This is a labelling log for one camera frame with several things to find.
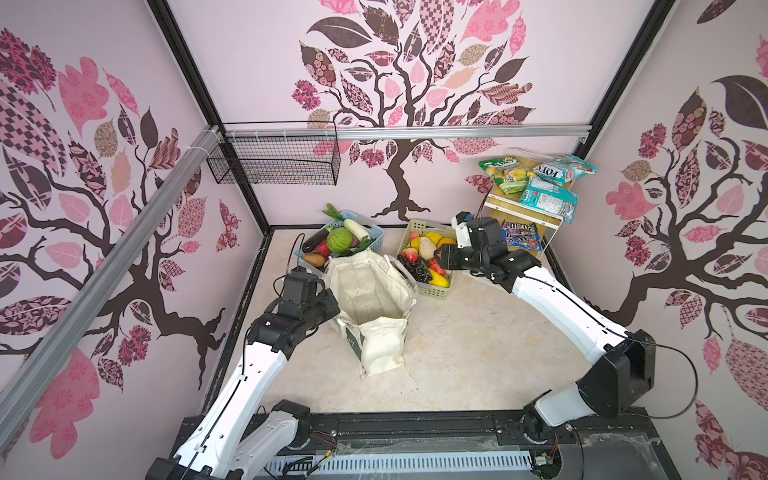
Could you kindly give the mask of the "yellow lemon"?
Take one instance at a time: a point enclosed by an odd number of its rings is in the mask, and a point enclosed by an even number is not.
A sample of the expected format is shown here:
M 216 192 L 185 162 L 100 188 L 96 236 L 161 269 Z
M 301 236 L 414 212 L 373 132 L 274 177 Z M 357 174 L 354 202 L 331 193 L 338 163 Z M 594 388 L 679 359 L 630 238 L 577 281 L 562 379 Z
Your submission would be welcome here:
M 435 245 L 438 245 L 439 242 L 443 239 L 443 236 L 437 232 L 428 232 L 425 234 L 425 237 Z

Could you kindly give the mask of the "red strawberry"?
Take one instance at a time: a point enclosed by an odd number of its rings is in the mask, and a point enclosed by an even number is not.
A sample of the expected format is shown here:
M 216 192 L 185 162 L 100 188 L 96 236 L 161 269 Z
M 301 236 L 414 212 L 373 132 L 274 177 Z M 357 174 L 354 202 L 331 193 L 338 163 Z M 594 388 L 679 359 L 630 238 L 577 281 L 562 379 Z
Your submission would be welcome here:
M 443 269 L 443 268 L 442 268 L 442 267 L 439 265 L 439 263 L 438 263 L 438 260 L 437 260 L 436 258 L 431 258 L 431 259 L 428 261 L 428 266 L 429 266 L 429 268 L 430 268 L 432 271 L 436 272 L 437 274 L 439 274 L 439 275 L 441 275 L 441 276 L 445 276 L 445 275 L 446 275 L 446 270 L 445 270 L 445 269 Z

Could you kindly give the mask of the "dark purple eggplant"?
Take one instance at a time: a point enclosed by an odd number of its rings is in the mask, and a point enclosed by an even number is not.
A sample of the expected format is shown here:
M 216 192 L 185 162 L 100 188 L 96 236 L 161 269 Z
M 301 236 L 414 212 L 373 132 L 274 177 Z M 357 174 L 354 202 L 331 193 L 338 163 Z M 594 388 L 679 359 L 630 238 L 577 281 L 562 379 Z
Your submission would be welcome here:
M 309 237 L 303 244 L 302 244 L 302 252 L 303 253 L 312 253 L 314 252 L 328 237 L 330 231 L 325 228 L 321 229 L 317 232 L 315 232 L 311 237 Z

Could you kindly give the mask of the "black grape bunch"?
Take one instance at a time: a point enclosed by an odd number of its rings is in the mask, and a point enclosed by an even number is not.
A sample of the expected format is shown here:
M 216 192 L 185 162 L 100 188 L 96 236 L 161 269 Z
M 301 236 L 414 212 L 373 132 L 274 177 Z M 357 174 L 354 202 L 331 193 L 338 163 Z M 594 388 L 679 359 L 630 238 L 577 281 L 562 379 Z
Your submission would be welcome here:
M 417 256 L 415 261 L 411 261 L 403 255 L 399 255 L 398 260 L 417 283 L 429 284 L 432 281 L 432 270 L 421 257 Z

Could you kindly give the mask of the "cream canvas grocery bag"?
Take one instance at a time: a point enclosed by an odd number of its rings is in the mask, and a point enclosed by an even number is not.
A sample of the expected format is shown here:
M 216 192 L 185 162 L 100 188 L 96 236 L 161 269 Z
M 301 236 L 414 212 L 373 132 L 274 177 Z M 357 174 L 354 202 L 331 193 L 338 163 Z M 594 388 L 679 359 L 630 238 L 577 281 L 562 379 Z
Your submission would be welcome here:
M 403 366 L 409 315 L 418 293 L 403 264 L 365 250 L 331 259 L 326 279 L 340 308 L 334 321 L 359 362 L 360 376 Z

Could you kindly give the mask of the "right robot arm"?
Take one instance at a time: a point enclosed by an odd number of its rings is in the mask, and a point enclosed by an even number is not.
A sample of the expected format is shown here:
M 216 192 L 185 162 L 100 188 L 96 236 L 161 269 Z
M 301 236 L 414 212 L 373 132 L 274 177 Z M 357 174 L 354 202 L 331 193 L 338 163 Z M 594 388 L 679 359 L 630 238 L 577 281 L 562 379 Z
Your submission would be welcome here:
M 465 270 L 527 302 L 584 355 L 590 368 L 579 380 L 549 390 L 523 410 L 521 427 L 533 442 L 588 416 L 616 419 L 654 385 L 656 344 L 630 332 L 570 292 L 526 250 L 511 250 L 500 223 L 461 212 L 451 221 L 453 244 L 437 249 L 439 265 Z

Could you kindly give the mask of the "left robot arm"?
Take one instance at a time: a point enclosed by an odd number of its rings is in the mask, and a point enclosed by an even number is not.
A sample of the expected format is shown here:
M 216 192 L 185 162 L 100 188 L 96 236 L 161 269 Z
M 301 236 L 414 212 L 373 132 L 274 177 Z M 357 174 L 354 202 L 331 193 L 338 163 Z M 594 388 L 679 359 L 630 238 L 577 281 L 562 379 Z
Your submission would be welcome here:
M 296 347 L 340 313 L 332 291 L 305 268 L 293 268 L 282 283 L 249 327 L 240 360 L 214 404 L 171 457 L 155 459 L 147 479 L 252 479 L 281 450 L 308 442 L 310 409 L 287 400 L 246 432 Z

